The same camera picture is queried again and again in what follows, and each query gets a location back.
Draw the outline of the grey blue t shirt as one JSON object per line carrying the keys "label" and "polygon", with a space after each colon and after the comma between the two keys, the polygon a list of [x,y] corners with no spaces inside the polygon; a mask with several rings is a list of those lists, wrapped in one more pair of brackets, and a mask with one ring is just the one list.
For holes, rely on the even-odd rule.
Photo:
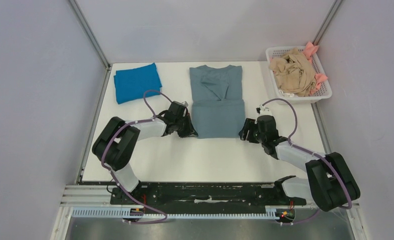
{"label": "grey blue t shirt", "polygon": [[189,69],[191,120],[198,138],[237,138],[245,122],[243,68],[207,65]]}

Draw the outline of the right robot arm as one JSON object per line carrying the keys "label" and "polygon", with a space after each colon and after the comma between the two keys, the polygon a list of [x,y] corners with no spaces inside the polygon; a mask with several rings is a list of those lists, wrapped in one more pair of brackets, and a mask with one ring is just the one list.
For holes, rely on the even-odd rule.
{"label": "right robot arm", "polygon": [[328,212],[349,207],[361,196],[361,190],[340,153],[317,153],[290,142],[279,135],[275,118],[271,115],[247,118],[239,137],[243,141],[261,144],[267,155],[288,162],[307,174],[306,179],[289,176],[277,181],[279,187],[274,189],[273,196],[280,204],[301,198],[313,201],[322,211]]}

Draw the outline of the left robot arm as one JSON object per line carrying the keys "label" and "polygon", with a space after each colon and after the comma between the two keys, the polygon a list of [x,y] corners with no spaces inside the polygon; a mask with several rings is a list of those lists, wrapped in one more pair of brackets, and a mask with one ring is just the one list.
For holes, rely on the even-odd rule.
{"label": "left robot arm", "polygon": [[177,133],[180,138],[198,136],[187,105],[177,101],[149,119],[125,121],[114,116],[95,140],[92,153],[112,175],[129,204],[138,203],[142,197],[142,191],[137,187],[140,180],[129,163],[137,142],[172,133]]}

